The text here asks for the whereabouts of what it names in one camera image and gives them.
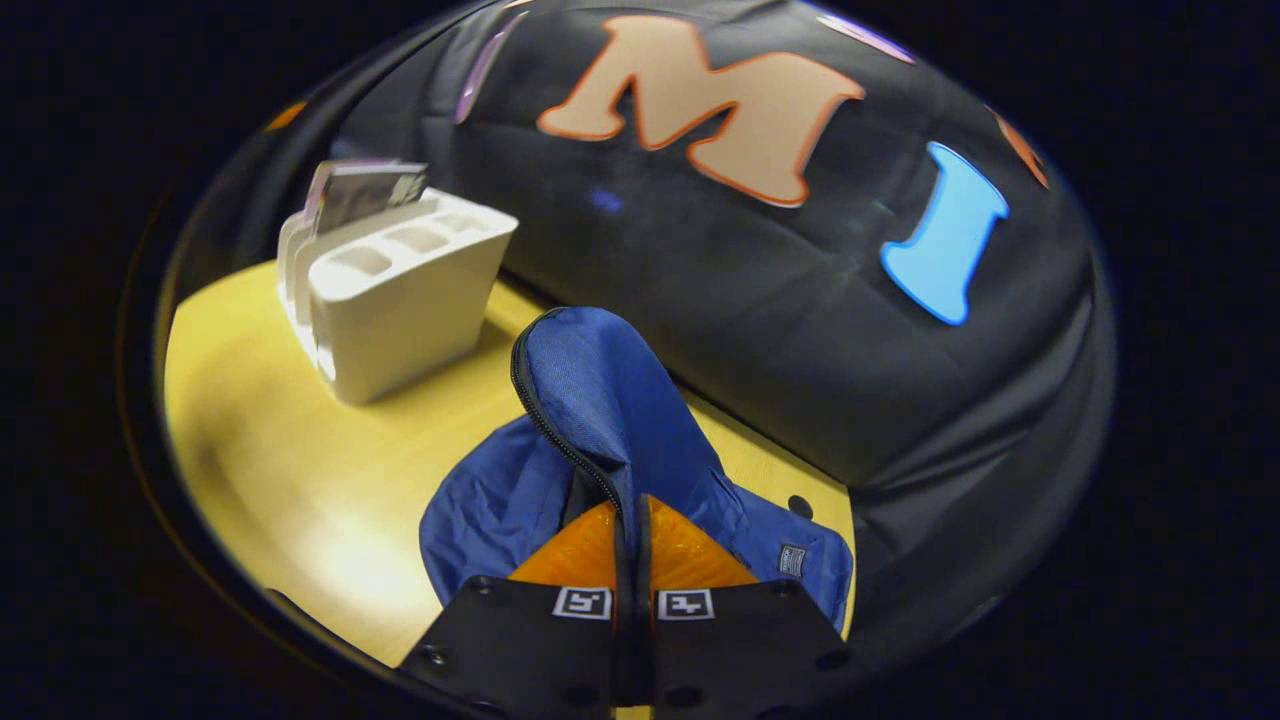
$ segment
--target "blue letter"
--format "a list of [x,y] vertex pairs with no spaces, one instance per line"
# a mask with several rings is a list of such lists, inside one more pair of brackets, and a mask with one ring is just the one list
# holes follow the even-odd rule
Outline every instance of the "blue letter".
[[928,147],[938,163],[929,206],[910,240],[884,243],[881,263],[911,300],[943,323],[959,325],[969,315],[969,278],[996,218],[1009,217],[1009,204],[954,150],[937,142]]

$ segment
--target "desk organizer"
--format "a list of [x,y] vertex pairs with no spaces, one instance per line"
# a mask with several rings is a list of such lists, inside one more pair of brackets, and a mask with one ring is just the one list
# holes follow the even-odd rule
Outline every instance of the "desk organizer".
[[289,217],[276,290],[338,400],[369,402],[470,352],[517,224],[434,188],[320,236]]

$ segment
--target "yellow table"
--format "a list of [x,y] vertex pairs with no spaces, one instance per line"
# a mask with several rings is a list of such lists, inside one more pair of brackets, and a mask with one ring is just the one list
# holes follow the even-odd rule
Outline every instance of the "yellow table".
[[[508,363],[544,307],[499,281],[467,357],[366,406],[330,395],[275,295],[275,264],[183,301],[165,409],[188,491],[228,553],[264,588],[381,662],[399,665],[440,612],[417,524],[440,480],[522,414]],[[854,547],[846,488],[685,392],[730,478]],[[852,611],[852,585],[845,633]]]

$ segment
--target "zipper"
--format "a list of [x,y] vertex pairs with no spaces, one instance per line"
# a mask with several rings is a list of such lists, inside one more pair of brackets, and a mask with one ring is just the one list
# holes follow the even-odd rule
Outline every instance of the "zipper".
[[608,496],[609,502],[612,502],[613,507],[617,510],[618,525],[621,527],[622,501],[618,500],[618,493],[613,489],[613,484],[604,477],[604,471],[600,470],[595,462],[591,462],[590,459],[579,452],[579,450],[570,445],[568,441],[564,439],[564,436],[562,436],[559,430],[552,425],[550,420],[547,419],[547,414],[543,411],[541,404],[538,402],[536,397],[534,397],[534,392],[531,389],[532,379],[527,368],[529,359],[525,355],[525,345],[529,341],[529,333],[538,323],[548,318],[554,318],[561,313],[561,310],[564,310],[564,307],[553,307],[543,313],[516,338],[516,343],[511,348],[511,384],[516,388],[516,397],[520,398],[520,405],[524,406],[525,414],[527,414],[529,419],[532,420],[538,432],[541,433],[543,437],[545,437],[547,441],[561,452],[561,455],[567,457],[573,465],[579,466],[593,480],[595,480],[600,489],[604,491],[604,495]]

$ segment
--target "blue jacket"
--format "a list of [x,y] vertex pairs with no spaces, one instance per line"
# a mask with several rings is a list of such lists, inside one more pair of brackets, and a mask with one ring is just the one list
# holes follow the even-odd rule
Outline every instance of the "blue jacket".
[[442,603],[470,577],[509,575],[559,532],[579,482],[618,506],[626,557],[639,552],[636,514],[652,495],[758,580],[799,579],[842,629],[854,571],[844,538],[730,482],[623,319],[596,307],[547,313],[517,338],[512,382],[529,414],[467,455],[422,515],[422,560]]

